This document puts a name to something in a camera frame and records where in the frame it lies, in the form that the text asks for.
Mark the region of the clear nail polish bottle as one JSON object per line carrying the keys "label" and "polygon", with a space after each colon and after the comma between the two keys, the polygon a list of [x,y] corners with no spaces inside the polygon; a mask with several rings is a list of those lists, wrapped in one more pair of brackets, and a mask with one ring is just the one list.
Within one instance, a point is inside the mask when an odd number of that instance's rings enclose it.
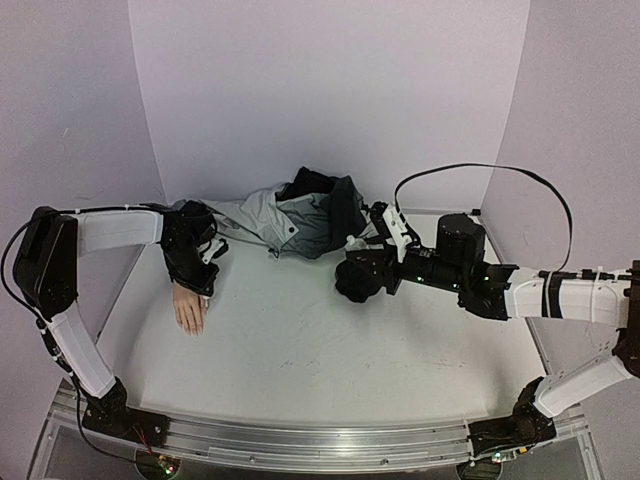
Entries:
{"label": "clear nail polish bottle", "polygon": [[367,250],[368,244],[363,238],[349,235],[347,237],[347,242],[344,246],[344,249],[347,252]]}

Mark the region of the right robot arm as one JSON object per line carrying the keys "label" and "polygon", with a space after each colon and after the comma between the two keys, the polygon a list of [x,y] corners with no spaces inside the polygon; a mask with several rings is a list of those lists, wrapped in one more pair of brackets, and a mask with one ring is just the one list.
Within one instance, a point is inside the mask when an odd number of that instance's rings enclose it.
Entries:
{"label": "right robot arm", "polygon": [[548,272],[485,261],[486,231],[468,215],[439,218],[429,248],[392,206],[348,236],[346,258],[390,295],[401,282],[456,294],[458,305],[484,319],[550,318],[613,328],[617,339],[569,370],[535,381],[531,402],[546,418],[639,375],[639,268]]}

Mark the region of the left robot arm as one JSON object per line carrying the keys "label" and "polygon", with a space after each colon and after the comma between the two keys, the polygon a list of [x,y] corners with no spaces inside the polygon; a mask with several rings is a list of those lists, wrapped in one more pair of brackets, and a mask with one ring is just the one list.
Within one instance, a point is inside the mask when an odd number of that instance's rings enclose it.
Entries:
{"label": "left robot arm", "polygon": [[209,298],[228,251],[213,212],[188,201],[179,209],[159,204],[57,210],[37,208],[14,234],[20,244],[11,296],[36,318],[52,359],[91,397],[117,391],[118,380],[90,337],[78,306],[78,260],[90,253],[157,245],[170,279]]}

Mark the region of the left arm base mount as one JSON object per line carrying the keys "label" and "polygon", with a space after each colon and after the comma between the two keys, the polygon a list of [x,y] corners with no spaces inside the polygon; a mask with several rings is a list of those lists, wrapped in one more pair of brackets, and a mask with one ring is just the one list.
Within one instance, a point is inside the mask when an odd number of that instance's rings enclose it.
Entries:
{"label": "left arm base mount", "polygon": [[166,415],[140,410],[127,405],[127,390],[117,381],[101,398],[84,389],[87,406],[81,425],[102,435],[162,447],[167,439],[170,420]]}

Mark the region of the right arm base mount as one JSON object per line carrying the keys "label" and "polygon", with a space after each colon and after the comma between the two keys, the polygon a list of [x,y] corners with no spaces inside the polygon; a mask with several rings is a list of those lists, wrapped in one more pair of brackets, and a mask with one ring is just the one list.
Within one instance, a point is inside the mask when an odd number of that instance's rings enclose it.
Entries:
{"label": "right arm base mount", "polygon": [[554,421],[540,413],[533,402],[533,391],[525,389],[509,416],[472,422],[468,439],[473,456],[481,458],[554,439],[557,434]]}

